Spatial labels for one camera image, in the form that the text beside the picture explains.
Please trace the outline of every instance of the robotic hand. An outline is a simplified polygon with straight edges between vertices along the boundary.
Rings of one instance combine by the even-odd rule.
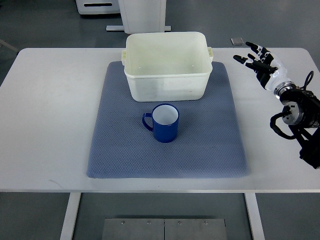
[[[239,55],[233,58],[248,68],[254,70],[261,86],[280,99],[284,105],[282,112],[274,115],[270,120],[270,127],[279,136],[293,140],[297,139],[302,149],[300,158],[313,168],[320,167],[320,101],[312,91],[307,90],[313,78],[313,71],[307,76],[304,86],[296,86],[288,77],[287,69],[280,59],[271,54],[265,47],[251,42],[245,43],[258,57],[248,54],[248,58]],[[276,120],[282,120],[288,125],[293,135],[286,135],[276,125]],[[306,128],[316,128],[310,134]]]

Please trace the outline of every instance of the plastic bin handle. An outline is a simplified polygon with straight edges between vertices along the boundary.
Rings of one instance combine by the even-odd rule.
[[[212,48],[210,46],[208,46],[208,53],[212,62],[214,60],[214,53],[212,52]]]
[[[121,62],[122,62],[122,65],[124,66],[125,65],[125,62],[126,62],[126,56],[127,56],[127,50],[122,50],[121,52]]]

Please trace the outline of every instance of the blue mat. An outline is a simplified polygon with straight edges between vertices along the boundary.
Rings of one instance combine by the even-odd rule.
[[[225,66],[213,62],[203,97],[172,101],[180,112],[178,135],[154,139],[142,124],[159,102],[131,97],[124,67],[108,66],[92,137],[90,178],[237,178],[248,174]]]

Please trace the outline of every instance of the white table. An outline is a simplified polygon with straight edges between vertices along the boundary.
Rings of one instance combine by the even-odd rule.
[[[219,179],[87,177],[105,74],[110,62],[121,60],[121,50],[27,48],[19,53],[0,87],[0,191],[74,192],[66,220],[75,217],[81,192],[245,193],[250,218],[259,217],[254,193],[320,192],[320,172],[299,159],[298,142],[279,137],[269,127],[270,117],[282,111],[282,104],[263,90],[253,71],[233,59],[235,54],[246,56],[249,48],[213,49],[213,60],[222,62],[229,76],[249,175]],[[280,57],[297,85],[302,86],[313,70],[308,89],[320,97],[320,73],[306,50],[270,50]],[[278,124],[289,133],[284,123]],[[260,226],[252,226],[254,229],[259,236]]]

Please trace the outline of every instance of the black cable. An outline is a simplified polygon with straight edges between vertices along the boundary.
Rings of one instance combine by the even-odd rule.
[[[290,109],[289,107],[284,107],[284,108],[285,108],[285,110],[283,112],[280,112],[280,113],[274,115],[273,117],[271,117],[270,128],[276,134],[278,134],[280,137],[283,137],[284,139],[288,139],[288,140],[293,140],[293,139],[296,139],[296,137],[294,135],[289,136],[289,135],[285,134],[283,131],[281,131],[281,129],[276,124],[277,119],[288,116],[289,114],[291,114],[289,111],[289,109]]]
[[[309,85],[313,77],[314,77],[314,71],[309,72],[308,76],[304,81],[304,85],[302,87],[303,90],[307,90],[307,86]]]

